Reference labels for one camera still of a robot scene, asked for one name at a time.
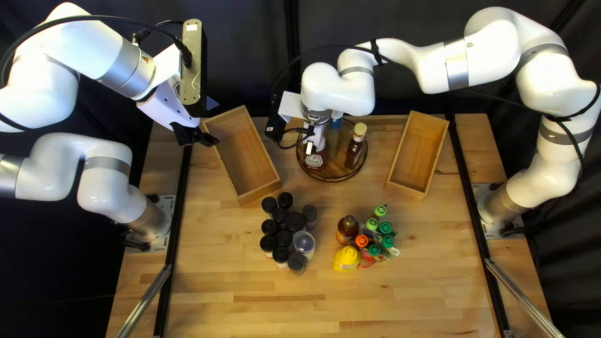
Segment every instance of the bottle cap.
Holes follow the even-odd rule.
[[[259,245],[261,245],[261,250],[270,253],[273,251],[273,249],[275,249],[275,238],[273,236],[265,235],[261,238]]]
[[[383,234],[383,235],[387,235],[389,233],[391,233],[392,231],[392,224],[390,224],[389,222],[382,222],[380,223],[380,225],[378,226],[377,230]]]
[[[394,246],[394,237],[391,235],[386,235],[382,238],[382,246],[385,248],[392,248]]]
[[[378,217],[382,217],[384,215],[386,215],[386,206],[385,205],[378,205],[375,209],[374,209],[374,214]]]
[[[288,217],[288,212],[286,211],[286,209],[278,207],[271,213],[271,216],[273,217],[273,220],[279,224],[279,223],[286,222],[286,217]]]
[[[274,220],[264,220],[261,224],[261,231],[265,235],[275,235],[278,232],[278,224]]]
[[[273,249],[273,260],[276,263],[285,263],[288,260],[288,248],[281,245],[277,245]]]
[[[306,231],[295,233],[292,243],[294,243],[294,247],[301,253],[309,253],[315,249],[315,239],[313,235]]]
[[[371,244],[367,251],[370,253],[371,257],[377,257],[380,254],[380,247],[377,244]]]
[[[369,241],[370,240],[365,235],[359,235],[359,236],[355,237],[355,244],[357,245],[358,248],[366,247],[367,244],[369,243]]]
[[[292,206],[292,194],[289,192],[282,192],[278,196],[279,207],[283,207],[284,209],[288,209]]]
[[[289,232],[288,230],[282,230],[275,235],[275,240],[279,245],[287,247],[292,243],[292,232]]]
[[[307,226],[307,221],[300,212],[291,212],[286,217],[286,228],[291,232],[301,231],[305,226]]]
[[[278,207],[278,201],[275,200],[275,198],[273,197],[265,197],[262,201],[261,201],[261,208],[263,208],[263,211],[265,212],[269,212],[272,213],[275,208]]]
[[[355,223],[357,223],[357,221],[355,220],[355,217],[352,217],[351,215],[346,215],[343,218],[344,227],[352,228],[355,225]]]
[[[342,259],[346,260],[346,261],[352,261],[357,259],[357,256],[359,254],[357,253],[357,249],[351,247],[351,246],[346,246],[342,249]]]
[[[365,227],[367,228],[367,230],[376,231],[376,229],[377,229],[376,219],[370,218],[369,220],[367,220],[367,223],[365,223]]]
[[[288,268],[292,270],[292,272],[302,271],[305,267],[305,258],[301,256],[299,253],[291,253],[288,256]]]
[[[307,222],[313,222],[317,219],[317,208],[307,204],[306,206],[302,207],[302,215],[305,217]]]
[[[367,125],[363,122],[359,122],[355,125],[353,132],[359,136],[365,135],[365,133],[367,132]]]

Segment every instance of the black lid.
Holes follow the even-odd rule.
[[[265,197],[263,201],[261,201],[261,207],[265,212],[273,212],[275,208],[278,207],[278,201],[273,197]]]
[[[307,204],[306,206],[302,207],[302,215],[305,217],[307,222],[313,222],[315,219],[317,219],[317,208]]]
[[[299,253],[294,252],[291,253],[288,257],[288,267],[290,270],[297,272],[301,271],[305,266],[305,258],[301,256]]]
[[[286,209],[284,208],[276,208],[272,213],[271,216],[273,217],[273,220],[278,222],[278,223],[283,223],[286,221],[286,217],[288,216],[288,212],[286,211]]]
[[[277,263],[284,263],[288,260],[288,248],[278,245],[273,249],[273,260]]]
[[[287,247],[292,244],[292,232],[289,232],[288,230],[282,230],[275,235],[275,240],[279,245]]]
[[[288,209],[292,205],[292,194],[289,192],[282,192],[278,196],[279,207],[283,207],[284,209]]]
[[[278,224],[274,220],[264,220],[261,224],[261,231],[265,235],[275,235],[278,232]]]
[[[286,217],[286,228],[292,232],[301,231],[307,225],[305,217],[300,212],[291,212]]]
[[[261,245],[261,250],[270,253],[276,247],[275,238],[273,236],[265,235],[261,238],[259,245]]]

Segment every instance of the silver band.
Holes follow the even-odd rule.
[[[330,116],[332,116],[331,109],[320,111],[311,110],[307,108],[302,101],[300,102],[300,111],[308,123],[316,125],[326,123],[330,119]]]
[[[141,71],[142,63],[148,64],[143,57],[146,57],[146,60],[150,59],[150,56],[143,53],[140,48],[123,38],[115,62],[103,76],[96,80],[123,96],[136,96],[150,83],[150,78]]]
[[[594,127],[591,127],[591,129],[589,129],[585,132],[574,134],[576,143],[581,143],[581,142],[586,141],[593,134],[593,129],[594,129]],[[570,140],[570,137],[567,136],[567,134],[561,134],[558,132],[554,132],[554,131],[550,130],[549,128],[547,128],[543,123],[540,124],[538,132],[544,139],[546,139],[547,141],[549,141],[551,143],[560,144],[562,146],[569,146],[572,144],[572,141]]]
[[[168,226],[167,217],[163,210],[146,198],[146,208],[136,220],[124,224],[135,232],[143,241],[153,242]]]
[[[36,55],[35,56],[36,60],[39,60],[39,57],[40,56]],[[69,67],[65,66],[65,64],[63,64],[62,62],[60,62],[58,60],[55,60],[55,59],[49,57],[46,54],[42,54],[41,57],[44,58],[48,62],[57,64],[57,65],[61,66],[62,68],[65,68],[69,73],[71,73],[71,74],[73,74],[73,76],[75,76],[75,78],[77,79],[77,81],[79,81],[79,73],[76,72],[73,68],[69,68]],[[21,60],[25,60],[25,59],[27,59],[27,54],[25,54],[25,55],[21,54],[18,57],[14,58],[13,64],[16,64],[17,62],[19,62]]]
[[[347,69],[343,69],[340,73],[338,73],[338,75],[343,76],[348,73],[354,73],[354,72],[368,73],[369,75],[374,76],[374,72],[372,72],[371,69],[367,69],[365,67],[349,67]]]
[[[516,68],[513,70],[516,74],[522,69],[528,62],[532,61],[536,55],[540,52],[548,52],[551,54],[561,54],[569,56],[567,49],[564,46],[556,43],[543,43],[542,45],[534,46],[520,56],[520,61],[517,63]]]
[[[460,38],[445,42],[444,48],[449,90],[469,87],[468,56],[465,40]]]
[[[515,203],[507,194],[507,183],[503,183],[484,204],[484,209],[491,219],[499,224],[514,220],[529,208]]]
[[[15,198],[17,176],[23,163],[23,157],[0,155],[0,197]]]
[[[120,159],[105,156],[96,156],[86,159],[84,171],[92,168],[107,168],[117,170],[127,177],[129,177],[129,171],[131,169],[129,164],[121,161]]]

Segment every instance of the orange cap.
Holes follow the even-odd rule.
[[[368,242],[369,242],[369,239],[365,235],[359,235],[359,236],[355,237],[355,244],[357,245],[358,248],[366,247]]]

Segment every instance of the green cap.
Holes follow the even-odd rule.
[[[370,218],[369,220],[367,220],[367,223],[365,223],[365,227],[367,228],[367,230],[375,231],[377,229],[376,219]]]
[[[389,222],[382,222],[380,223],[380,226],[378,226],[378,231],[383,235],[389,234],[392,231],[392,224]]]
[[[382,217],[384,215],[386,215],[386,206],[385,205],[378,205],[375,209],[374,209],[374,214],[378,217]]]
[[[394,245],[394,237],[392,237],[391,235],[384,236],[384,238],[382,238],[382,245],[385,248],[392,248],[392,246]]]
[[[380,247],[378,247],[377,244],[371,244],[370,247],[367,248],[367,251],[370,253],[371,257],[376,257],[380,254]]]

